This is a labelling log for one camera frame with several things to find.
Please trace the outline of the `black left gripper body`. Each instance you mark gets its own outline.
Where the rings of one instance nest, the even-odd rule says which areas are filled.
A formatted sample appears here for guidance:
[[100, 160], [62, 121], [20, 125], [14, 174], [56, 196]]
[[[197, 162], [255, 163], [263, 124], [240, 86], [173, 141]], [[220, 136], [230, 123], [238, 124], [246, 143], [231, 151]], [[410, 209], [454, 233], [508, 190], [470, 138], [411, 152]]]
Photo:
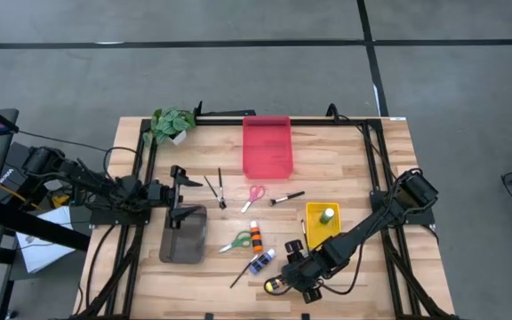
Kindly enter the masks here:
[[174, 208], [180, 201], [180, 190], [154, 180], [148, 185], [148, 205], [151, 207]]

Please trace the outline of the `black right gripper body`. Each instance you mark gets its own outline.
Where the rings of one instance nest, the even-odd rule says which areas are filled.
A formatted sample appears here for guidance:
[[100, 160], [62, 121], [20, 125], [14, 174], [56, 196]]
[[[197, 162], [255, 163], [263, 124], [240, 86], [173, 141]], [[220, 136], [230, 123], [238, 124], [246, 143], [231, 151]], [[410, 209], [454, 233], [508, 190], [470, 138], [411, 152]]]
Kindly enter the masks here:
[[318, 280], [324, 272], [324, 259], [320, 257], [321, 245], [313, 248], [307, 256], [302, 253], [303, 244], [301, 240], [292, 240], [284, 245], [287, 252], [287, 264], [296, 264], [299, 275], [296, 280], [285, 280], [288, 283], [300, 282], [304, 285], [301, 292], [306, 304], [322, 299]]

